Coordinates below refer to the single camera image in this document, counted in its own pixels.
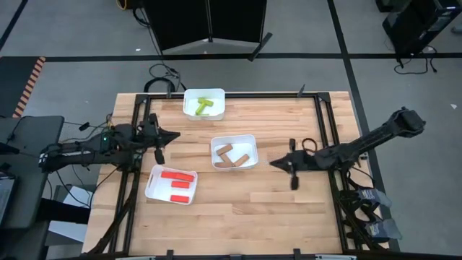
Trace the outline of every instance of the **white container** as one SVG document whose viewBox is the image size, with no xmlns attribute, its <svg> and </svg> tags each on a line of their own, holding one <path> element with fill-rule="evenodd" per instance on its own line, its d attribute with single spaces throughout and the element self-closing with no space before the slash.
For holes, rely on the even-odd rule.
<svg viewBox="0 0 462 260">
<path fill-rule="evenodd" d="M 227 144 L 232 145 L 232 150 L 226 153 L 226 155 L 232 162 L 239 160 L 239 158 L 241 158 L 245 154 L 249 156 L 247 162 L 244 162 L 244 164 L 242 164 L 239 167 L 215 167 L 215 163 L 223 162 L 222 158 L 217 155 L 217 150 L 226 146 Z M 240 136 L 215 137 L 212 139 L 210 148 L 212 152 L 212 165 L 217 170 L 245 170 L 251 169 L 258 164 L 257 143 L 255 137 L 251 134 L 245 134 Z"/>
<path fill-rule="evenodd" d="M 202 111 L 207 116 L 196 116 L 196 110 L 200 106 L 199 98 L 205 98 L 214 103 L 206 106 Z M 218 121 L 225 116 L 225 91 L 222 89 L 189 89 L 185 91 L 183 98 L 183 112 L 192 121 Z"/>
<path fill-rule="evenodd" d="M 175 180 L 171 178 L 162 178 L 160 177 L 163 170 L 171 171 L 174 173 L 185 173 L 191 176 L 194 176 L 194 181 L 189 183 L 189 188 L 172 188 L 172 181 L 182 181 Z M 151 170 L 151 175 L 147 181 L 146 189 L 144 190 L 144 195 L 150 199 L 159 199 L 164 202 L 178 203 L 182 205 L 189 205 L 193 203 L 194 194 L 196 193 L 197 186 L 197 172 L 193 171 L 184 171 L 176 170 L 172 168 L 165 168 L 161 165 L 156 165 Z M 179 195 L 189 197 L 189 203 L 182 202 L 173 202 L 170 201 L 170 196 Z"/>
</svg>

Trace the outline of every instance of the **gray floor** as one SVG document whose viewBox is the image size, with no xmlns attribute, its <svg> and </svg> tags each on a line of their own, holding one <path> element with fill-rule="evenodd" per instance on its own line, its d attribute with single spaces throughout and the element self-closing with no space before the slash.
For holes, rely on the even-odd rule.
<svg viewBox="0 0 462 260">
<path fill-rule="evenodd" d="M 17 10 L 17 7 L 21 4 L 21 0 L 11 0 L 3 1 L 0 8 L 0 35 L 3 35 L 3 32 L 8 27 L 9 21 L 14 16 L 14 13 Z"/>
<path fill-rule="evenodd" d="M 438 59 L 437 74 L 409 76 L 395 74 L 393 60 L 352 64 L 371 129 L 403 105 L 427 121 L 423 134 L 376 149 L 402 251 L 461 255 L 462 59 Z M 423 64 L 413 61 L 409 69 Z"/>
<path fill-rule="evenodd" d="M 29 0 L 11 37 L 1 50 L 7 56 L 105 56 L 155 54 L 149 33 L 130 12 L 113 1 L 84 3 L 75 0 Z M 274 37 L 263 52 L 338 53 L 334 26 L 324 0 L 269 0 L 265 31 Z M 371 0 L 335 0 L 350 53 L 392 53 Z M 12 17 L 15 7 L 6 15 Z M 0 29 L 3 21 L 0 11 Z M 462 16 L 456 22 L 462 22 Z M 448 27 L 432 43 L 439 52 L 462 52 L 462 36 Z M 199 46 L 176 53 L 245 53 L 251 49 L 222 44 Z M 167 61 L 187 87 L 221 87 L 226 91 L 349 90 L 341 59 L 257 59 L 221 61 Z M 67 121 L 100 124 L 113 109 L 118 92 L 141 92 L 150 79 L 153 62 L 46 63 L 25 110 L 25 115 L 62 115 Z M 402 251 L 462 254 L 458 245 L 462 228 L 461 200 L 453 194 L 462 185 L 458 154 L 461 126 L 462 59 L 436 59 L 437 74 L 401 76 L 394 60 L 353 60 L 359 93 L 370 128 L 379 126 L 391 112 L 405 105 L 415 109 L 427 129 L 414 139 L 397 139 L 377 149 L 386 191 L 393 200 L 392 214 L 404 239 Z M 406 70 L 422 70 L 414 60 Z M 163 90 L 157 85 L 152 91 Z M 455 110 L 450 104 L 459 105 Z M 61 139 L 84 137 L 74 125 L 65 125 Z M 98 167 L 90 172 L 77 166 L 84 184 L 96 183 Z M 71 168 L 61 172 L 65 183 L 80 184 Z M 55 175 L 50 177 L 58 185 Z M 55 248 L 48 257 L 61 256 Z"/>
</svg>

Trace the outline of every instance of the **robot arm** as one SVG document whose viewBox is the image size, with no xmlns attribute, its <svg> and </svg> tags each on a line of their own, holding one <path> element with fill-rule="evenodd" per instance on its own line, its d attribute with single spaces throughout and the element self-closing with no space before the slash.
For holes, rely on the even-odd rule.
<svg viewBox="0 0 462 260">
<path fill-rule="evenodd" d="M 164 164 L 162 148 L 180 136 L 180 133 L 159 127 L 156 114 L 149 115 L 136 129 L 130 124 L 119 124 L 84 142 L 50 144 L 40 155 L 39 166 L 52 173 L 67 165 L 114 164 L 129 167 L 136 154 L 154 147 L 158 164 Z"/>
<path fill-rule="evenodd" d="M 295 150 L 295 140 L 290 139 L 290 152 L 281 159 L 270 162 L 274 167 L 292 176 L 291 188 L 298 189 L 297 171 L 350 168 L 359 155 L 374 149 L 394 137 L 415 137 L 424 131 L 423 121 L 414 110 L 402 108 L 379 128 L 348 144 L 338 144 L 309 155 L 305 150 Z"/>
</svg>

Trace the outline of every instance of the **wooden tabletop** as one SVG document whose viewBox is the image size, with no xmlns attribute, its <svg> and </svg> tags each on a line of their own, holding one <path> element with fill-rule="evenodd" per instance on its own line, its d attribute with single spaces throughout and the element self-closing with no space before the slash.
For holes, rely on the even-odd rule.
<svg viewBox="0 0 462 260">
<path fill-rule="evenodd" d="M 341 142 L 359 136 L 348 92 L 330 92 Z M 135 94 L 119 94 L 113 123 L 131 123 Z M 327 113 L 326 131 L 332 143 Z M 289 150 L 289 138 L 310 137 L 322 147 L 314 102 L 311 99 L 226 99 L 222 121 L 189 121 L 182 100 L 156 100 L 151 112 L 160 126 L 181 136 L 165 149 L 165 167 L 194 170 L 199 179 L 189 206 L 147 199 L 147 180 L 155 165 L 152 149 L 144 155 L 136 203 L 130 255 L 303 254 L 341 253 L 327 172 L 300 173 L 300 188 L 291 191 L 289 175 L 269 162 Z M 211 163 L 214 137 L 252 134 L 259 164 L 251 170 L 217 172 Z M 101 181 L 113 169 L 101 169 Z M 363 162 L 361 170 L 369 172 Z M 370 179 L 352 172 L 359 184 Z M 90 250 L 113 221 L 120 173 L 113 174 L 96 191 L 83 251 Z M 118 249 L 121 249 L 120 236 Z"/>
</svg>

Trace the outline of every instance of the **red object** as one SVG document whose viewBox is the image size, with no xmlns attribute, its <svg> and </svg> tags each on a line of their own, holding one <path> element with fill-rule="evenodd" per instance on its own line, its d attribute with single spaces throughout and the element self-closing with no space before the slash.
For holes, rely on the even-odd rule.
<svg viewBox="0 0 462 260">
<path fill-rule="evenodd" d="M 172 196 L 170 196 L 170 201 L 171 201 L 171 202 L 188 203 L 188 202 L 189 202 L 189 197 L 187 197 L 187 196 L 172 195 Z"/>
<path fill-rule="evenodd" d="M 185 181 L 172 181 L 172 187 L 189 189 L 189 183 Z"/>
<path fill-rule="evenodd" d="M 194 181 L 194 176 L 185 174 L 185 173 L 174 173 L 174 172 L 169 172 L 169 171 L 162 171 L 162 174 L 160 175 L 162 178 L 173 178 L 176 180 L 182 180 L 182 181 Z"/>
</svg>

